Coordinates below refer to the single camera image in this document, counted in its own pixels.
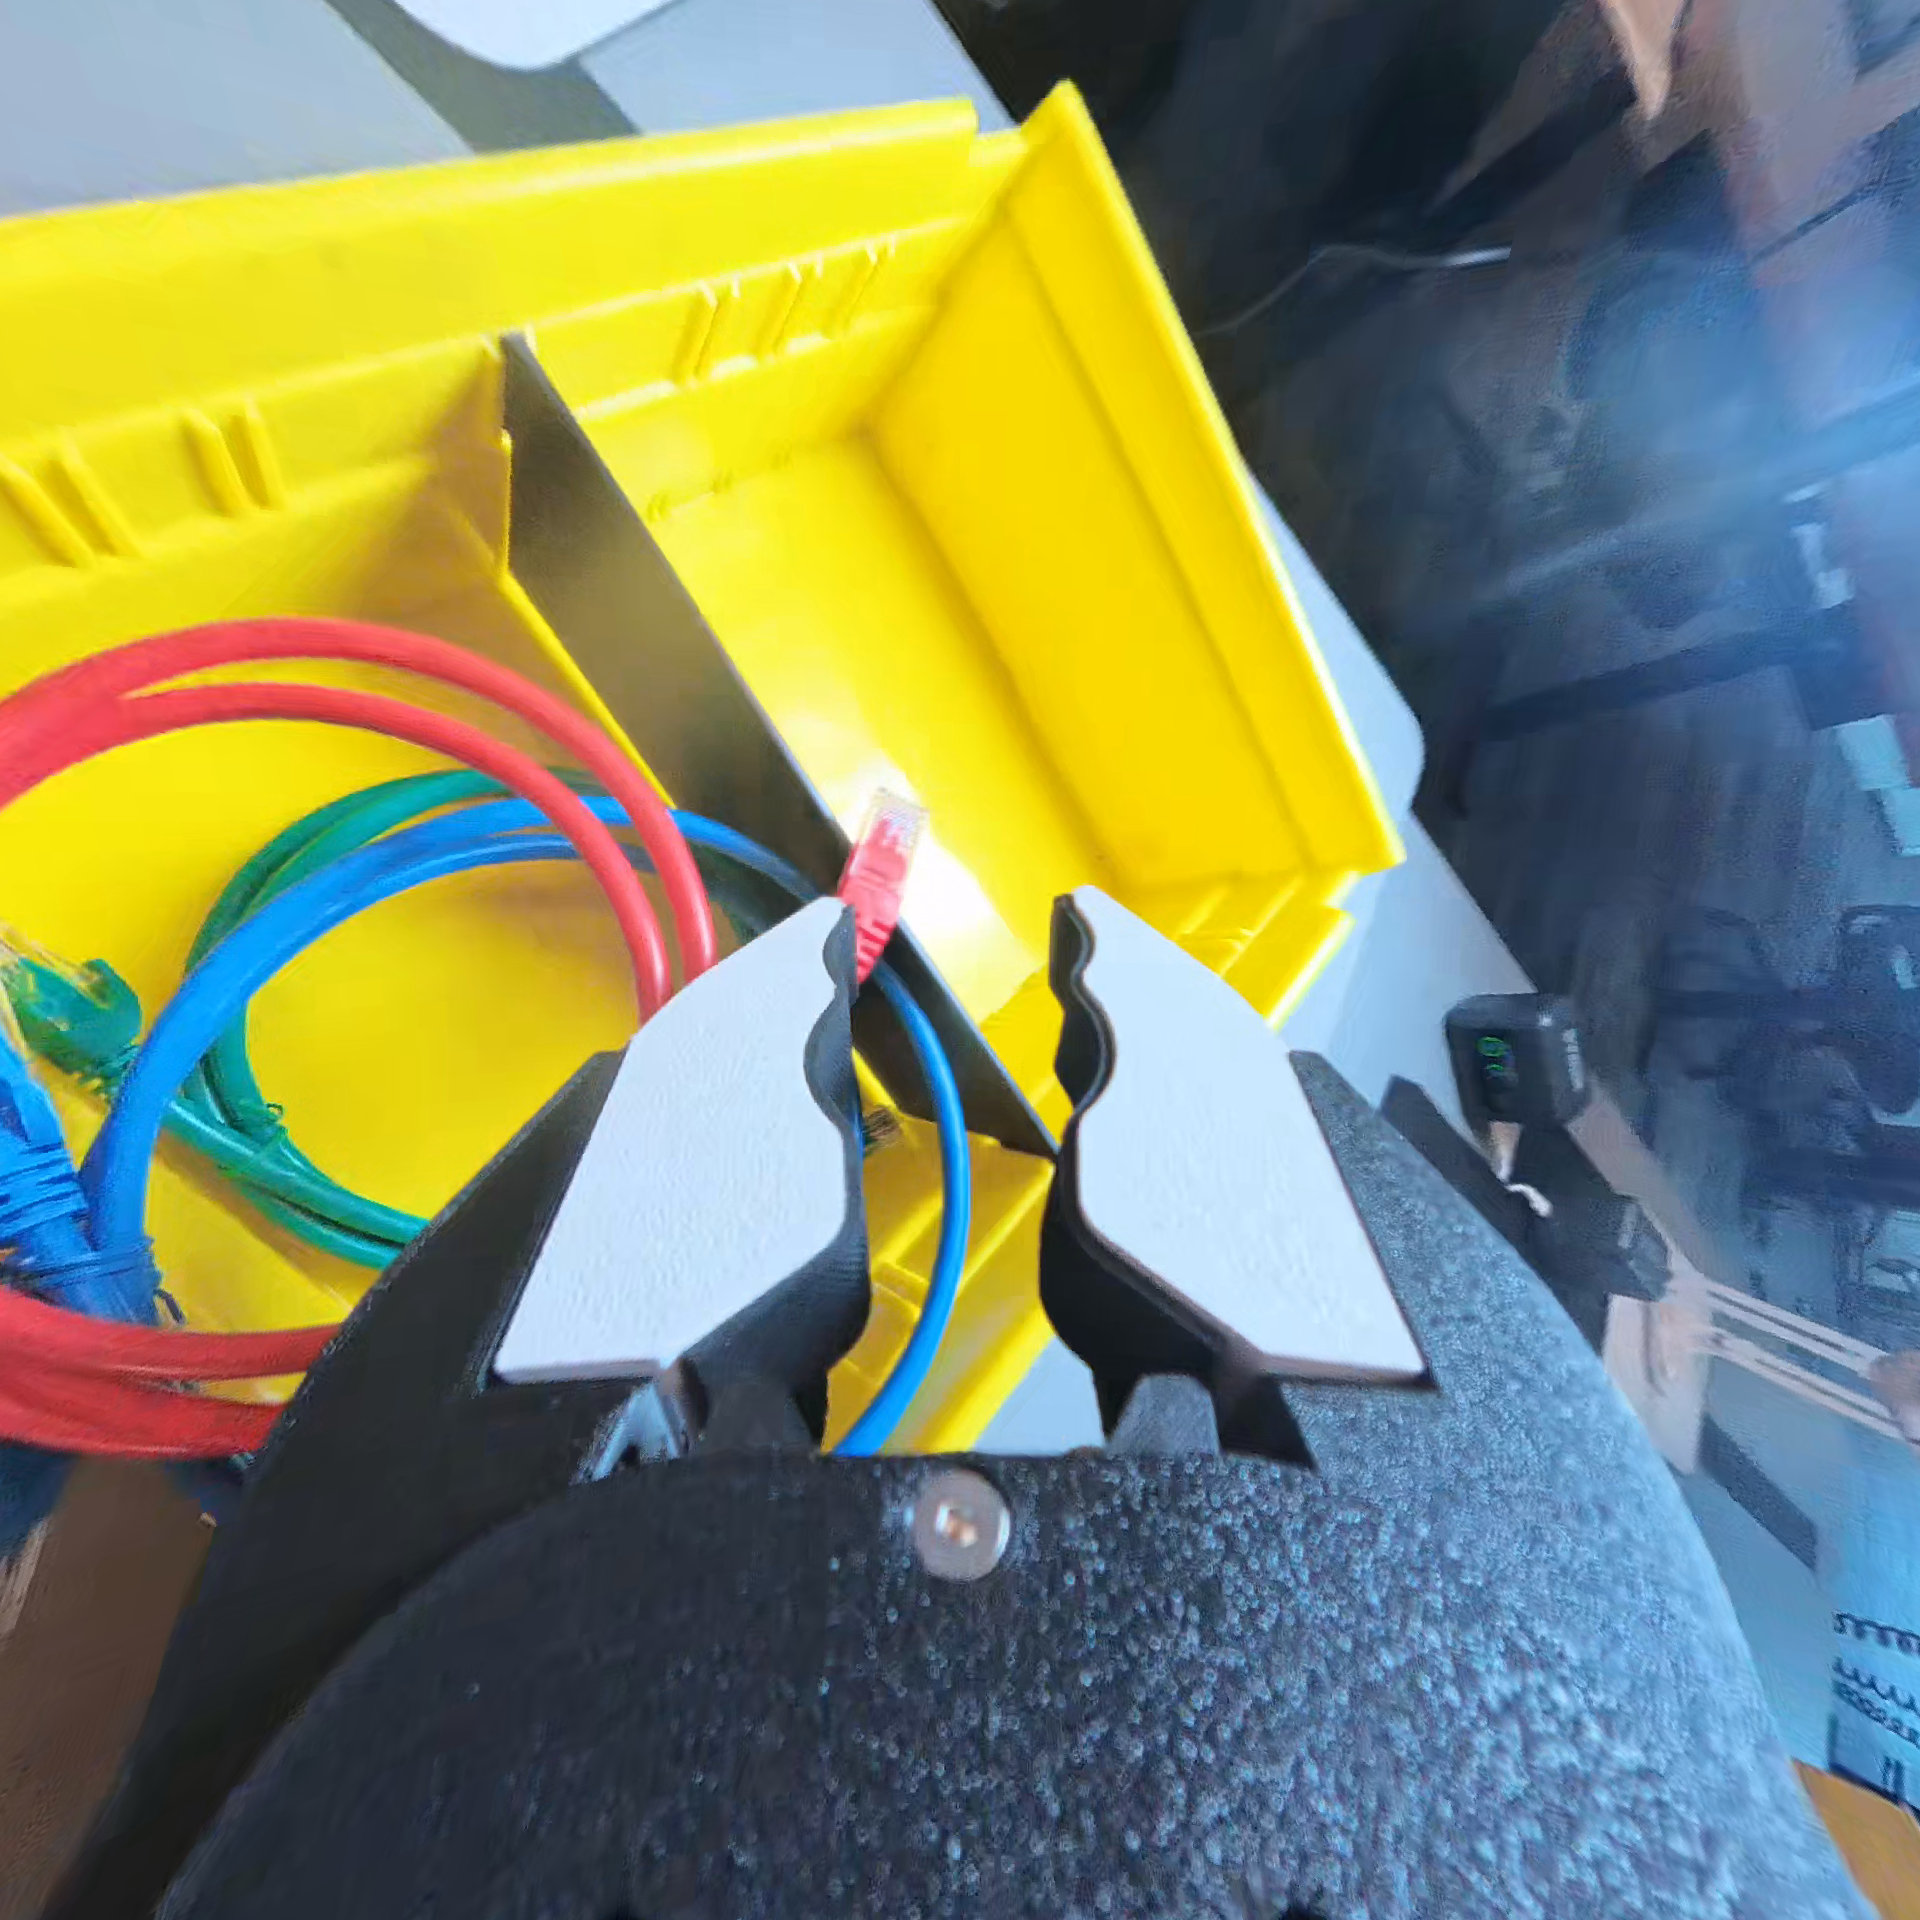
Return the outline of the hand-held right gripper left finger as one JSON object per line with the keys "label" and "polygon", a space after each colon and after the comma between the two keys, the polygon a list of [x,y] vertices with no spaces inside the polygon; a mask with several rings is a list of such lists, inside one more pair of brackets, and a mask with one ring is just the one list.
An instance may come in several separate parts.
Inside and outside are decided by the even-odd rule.
{"label": "hand-held right gripper left finger", "polygon": [[667,1384],[695,1434],[820,1452],[874,1302],[835,898],[736,948],[625,1049],[492,1357],[503,1385]]}

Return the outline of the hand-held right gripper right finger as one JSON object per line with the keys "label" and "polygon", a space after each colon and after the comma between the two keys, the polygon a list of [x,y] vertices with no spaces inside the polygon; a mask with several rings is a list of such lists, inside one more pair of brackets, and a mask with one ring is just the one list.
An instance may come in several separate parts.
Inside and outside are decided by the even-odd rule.
{"label": "hand-held right gripper right finger", "polygon": [[1131,907],[1057,896],[1047,982],[1071,1115],[1041,1302],[1108,1448],[1313,1450],[1292,1385],[1425,1385],[1430,1364],[1280,1034]]}

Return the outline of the yellow plastic storage bin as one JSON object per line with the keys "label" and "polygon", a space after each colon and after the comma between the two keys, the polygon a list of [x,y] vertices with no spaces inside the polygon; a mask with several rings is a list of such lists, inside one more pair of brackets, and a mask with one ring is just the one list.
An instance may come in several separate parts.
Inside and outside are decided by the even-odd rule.
{"label": "yellow plastic storage bin", "polygon": [[[4,693],[331,618],[608,730],[511,568],[522,334],[844,833],[928,810],[903,918],[1050,1131],[1057,896],[1278,1025],[1401,862],[1338,618],[1071,88],[1009,133],[905,104],[11,220],[3,320]],[[900,1450],[978,1445],[1050,1345],[1044,1163],[969,1146]]]}

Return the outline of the small black display device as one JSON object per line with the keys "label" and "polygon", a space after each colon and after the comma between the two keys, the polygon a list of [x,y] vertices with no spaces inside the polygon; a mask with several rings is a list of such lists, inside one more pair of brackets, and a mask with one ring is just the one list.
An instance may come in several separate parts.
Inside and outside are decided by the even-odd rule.
{"label": "small black display device", "polygon": [[1471,1128],[1568,1128],[1593,1102],[1593,1078],[1567,994],[1476,994],[1444,1014],[1447,1056]]}

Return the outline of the black bin divider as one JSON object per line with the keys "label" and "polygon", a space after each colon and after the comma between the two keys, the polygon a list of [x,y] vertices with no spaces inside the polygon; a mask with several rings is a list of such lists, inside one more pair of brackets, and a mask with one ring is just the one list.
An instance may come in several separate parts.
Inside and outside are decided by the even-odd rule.
{"label": "black bin divider", "polygon": [[[500,341],[503,426],[513,441],[513,576],[559,638],[604,722],[667,801],[728,826],[831,893],[848,862],[848,834],[785,746],[776,722],[732,665],[722,642],[591,444],[532,345]],[[905,914],[886,954],[944,1045],[967,1128],[1050,1161],[1054,1136],[1016,1076],[992,1054]],[[876,1076],[930,1117],[914,1049],[898,1014],[862,994],[856,1045]]]}

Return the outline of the printed white paper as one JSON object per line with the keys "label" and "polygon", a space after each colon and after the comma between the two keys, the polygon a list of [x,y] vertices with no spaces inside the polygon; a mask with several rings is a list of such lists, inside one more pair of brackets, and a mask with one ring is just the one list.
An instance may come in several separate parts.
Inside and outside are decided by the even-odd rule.
{"label": "printed white paper", "polygon": [[1919,1633],[1832,1614],[1828,1771],[1919,1811]]}

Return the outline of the light wooden frame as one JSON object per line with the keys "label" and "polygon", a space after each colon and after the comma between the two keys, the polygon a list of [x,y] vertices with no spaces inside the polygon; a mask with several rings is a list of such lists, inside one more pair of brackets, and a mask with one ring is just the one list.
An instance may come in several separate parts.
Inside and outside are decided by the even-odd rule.
{"label": "light wooden frame", "polygon": [[1716,1362],[1800,1409],[1916,1452],[1916,1354],[1876,1350],[1724,1284],[1689,1205],[1609,1094],[1595,1094],[1575,1140],[1608,1184],[1639,1205],[1668,1253],[1659,1302],[1614,1296],[1608,1305],[1600,1357],[1671,1470],[1698,1472]]}

